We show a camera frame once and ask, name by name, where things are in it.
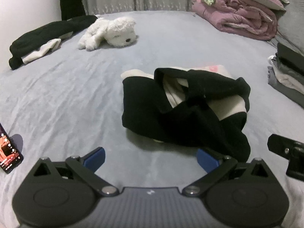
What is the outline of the cream and black sweatshirt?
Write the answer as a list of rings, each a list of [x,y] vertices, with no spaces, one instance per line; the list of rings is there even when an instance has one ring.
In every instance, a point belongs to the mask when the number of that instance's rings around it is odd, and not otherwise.
[[[123,126],[158,142],[208,148],[246,162],[251,88],[221,65],[123,72]]]

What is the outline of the grey folded knit garment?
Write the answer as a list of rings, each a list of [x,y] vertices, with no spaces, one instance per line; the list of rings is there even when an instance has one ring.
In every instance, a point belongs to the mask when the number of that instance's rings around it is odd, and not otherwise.
[[[303,94],[296,91],[295,89],[288,88],[283,84],[281,84],[275,76],[273,67],[268,66],[267,68],[268,68],[268,84],[271,87],[273,87],[275,90],[282,93],[284,96],[294,101],[303,108],[304,106]]]

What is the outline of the white folded garment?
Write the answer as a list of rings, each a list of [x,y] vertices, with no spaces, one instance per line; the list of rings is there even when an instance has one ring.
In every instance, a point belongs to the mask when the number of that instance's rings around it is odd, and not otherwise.
[[[275,56],[269,56],[267,60],[273,68],[276,79],[282,85],[286,86],[287,88],[294,89],[299,93],[303,94],[303,84],[299,82],[296,78],[280,71],[278,67],[276,67],[276,65],[274,64],[274,61],[276,60]]]

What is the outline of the dark grey folded garment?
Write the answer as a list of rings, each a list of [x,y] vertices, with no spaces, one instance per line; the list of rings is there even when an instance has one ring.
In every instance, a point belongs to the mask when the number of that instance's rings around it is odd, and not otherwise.
[[[276,72],[280,73],[280,75],[285,74],[289,77],[294,78],[299,83],[303,84],[303,75],[296,72],[295,70],[292,70],[290,67],[285,66],[283,63],[281,63],[276,56],[272,55],[268,58],[269,63],[273,66],[273,68],[276,70]]]

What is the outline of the smartphone with lit screen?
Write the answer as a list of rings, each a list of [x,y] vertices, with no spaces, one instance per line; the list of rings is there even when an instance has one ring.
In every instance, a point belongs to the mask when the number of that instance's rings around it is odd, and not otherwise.
[[[13,141],[13,139],[7,134],[3,126],[1,125],[1,169],[9,174],[16,167],[18,167],[21,162],[23,162],[24,157],[17,148],[17,145]]]

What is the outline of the black folded garment on stack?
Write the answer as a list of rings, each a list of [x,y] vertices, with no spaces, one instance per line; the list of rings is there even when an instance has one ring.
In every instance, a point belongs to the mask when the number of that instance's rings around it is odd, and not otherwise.
[[[293,51],[281,43],[278,43],[277,57],[282,64],[303,75],[304,57],[301,54]]]

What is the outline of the grey blanket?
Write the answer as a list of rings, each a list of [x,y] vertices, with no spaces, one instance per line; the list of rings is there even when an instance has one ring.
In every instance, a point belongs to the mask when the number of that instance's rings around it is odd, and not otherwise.
[[[304,44],[304,15],[303,0],[288,0],[285,11],[276,11],[278,21],[277,34],[268,41],[273,47],[281,43],[295,52],[303,55]]]

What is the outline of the black and white garment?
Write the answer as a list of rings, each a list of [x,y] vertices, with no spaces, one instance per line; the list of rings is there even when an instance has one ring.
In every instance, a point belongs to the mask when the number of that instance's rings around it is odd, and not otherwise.
[[[47,42],[82,31],[96,20],[97,16],[95,15],[83,15],[67,21],[51,22],[25,33],[12,42],[9,48],[12,53],[12,57],[9,59],[10,68],[16,70],[21,67],[24,64],[23,58],[25,56],[41,48]]]

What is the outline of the white plush dog toy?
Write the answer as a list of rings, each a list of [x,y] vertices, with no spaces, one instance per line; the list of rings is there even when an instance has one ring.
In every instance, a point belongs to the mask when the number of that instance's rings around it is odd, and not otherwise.
[[[126,47],[134,43],[136,22],[131,17],[118,17],[114,20],[98,18],[85,31],[77,44],[79,50],[94,51],[105,41],[113,47]]]

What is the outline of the pink folded quilt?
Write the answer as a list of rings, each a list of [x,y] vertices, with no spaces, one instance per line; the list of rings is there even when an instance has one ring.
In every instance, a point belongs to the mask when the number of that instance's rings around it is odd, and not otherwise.
[[[277,33],[275,14],[253,0],[216,0],[213,5],[192,0],[192,11],[222,32],[263,41]]]

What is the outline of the black hanging coat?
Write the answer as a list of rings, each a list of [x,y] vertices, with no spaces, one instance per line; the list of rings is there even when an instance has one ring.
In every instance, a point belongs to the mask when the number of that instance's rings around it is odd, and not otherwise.
[[[62,21],[86,15],[82,0],[60,0],[60,9]]]

